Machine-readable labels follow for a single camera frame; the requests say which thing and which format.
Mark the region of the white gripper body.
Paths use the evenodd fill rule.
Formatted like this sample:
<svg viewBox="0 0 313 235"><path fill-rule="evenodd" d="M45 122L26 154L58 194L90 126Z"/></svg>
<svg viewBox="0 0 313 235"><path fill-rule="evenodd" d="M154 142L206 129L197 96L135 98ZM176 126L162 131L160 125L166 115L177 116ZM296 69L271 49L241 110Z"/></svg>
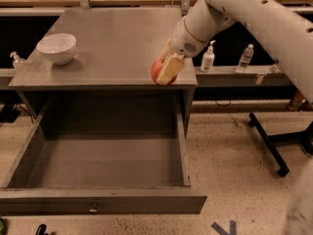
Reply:
<svg viewBox="0 0 313 235"><path fill-rule="evenodd" d="M195 57L208 42L208 30L202 21L184 17L175 26L170 38L170 52L187 58Z"/></svg>

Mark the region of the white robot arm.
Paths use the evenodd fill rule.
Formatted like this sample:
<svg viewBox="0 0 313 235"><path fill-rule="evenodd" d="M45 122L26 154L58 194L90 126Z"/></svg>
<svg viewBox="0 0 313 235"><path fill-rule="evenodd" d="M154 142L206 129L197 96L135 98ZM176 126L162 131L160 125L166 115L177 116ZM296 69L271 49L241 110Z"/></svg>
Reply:
<svg viewBox="0 0 313 235"><path fill-rule="evenodd" d="M265 51L283 67L300 93L313 100L312 23L275 0L198 0L176 25L151 68L158 85L170 85L218 32L242 24Z"/></svg>

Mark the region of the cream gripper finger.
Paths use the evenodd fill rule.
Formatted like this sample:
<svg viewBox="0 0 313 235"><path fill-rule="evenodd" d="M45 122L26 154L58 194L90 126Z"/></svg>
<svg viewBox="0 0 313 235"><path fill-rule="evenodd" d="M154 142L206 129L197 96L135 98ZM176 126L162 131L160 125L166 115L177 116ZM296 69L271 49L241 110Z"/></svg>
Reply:
<svg viewBox="0 0 313 235"><path fill-rule="evenodd" d="M161 61L164 61L166 56L171 52L171 39L168 39L165 46L163 47L163 49L161 50L160 54L159 54L159 59Z"/></svg>
<svg viewBox="0 0 313 235"><path fill-rule="evenodd" d="M159 85L172 84L177 74L185 67L185 58L182 55L168 55L162 62L156 61L158 72L156 73L156 83Z"/></svg>

